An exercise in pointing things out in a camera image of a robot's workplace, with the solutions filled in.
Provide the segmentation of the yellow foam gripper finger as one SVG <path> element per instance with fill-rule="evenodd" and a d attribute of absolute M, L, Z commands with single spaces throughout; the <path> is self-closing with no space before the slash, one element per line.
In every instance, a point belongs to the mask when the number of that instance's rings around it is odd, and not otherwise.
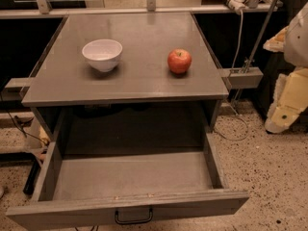
<path fill-rule="evenodd" d="M 282 133 L 308 108 L 308 69 L 296 68 L 289 75 L 280 74 L 269 106 L 265 129 Z"/>
<path fill-rule="evenodd" d="M 283 52 L 288 27 L 281 29 L 274 37 L 268 39 L 263 48 L 270 52 Z"/>

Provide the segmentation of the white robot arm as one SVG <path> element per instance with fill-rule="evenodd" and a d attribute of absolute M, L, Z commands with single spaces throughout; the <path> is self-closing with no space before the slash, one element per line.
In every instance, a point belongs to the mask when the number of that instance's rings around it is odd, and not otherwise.
<path fill-rule="evenodd" d="M 263 48 L 282 52 L 295 67 L 289 75 L 278 76 L 265 122 L 268 132 L 282 133 L 308 108 L 308 3 Z"/>

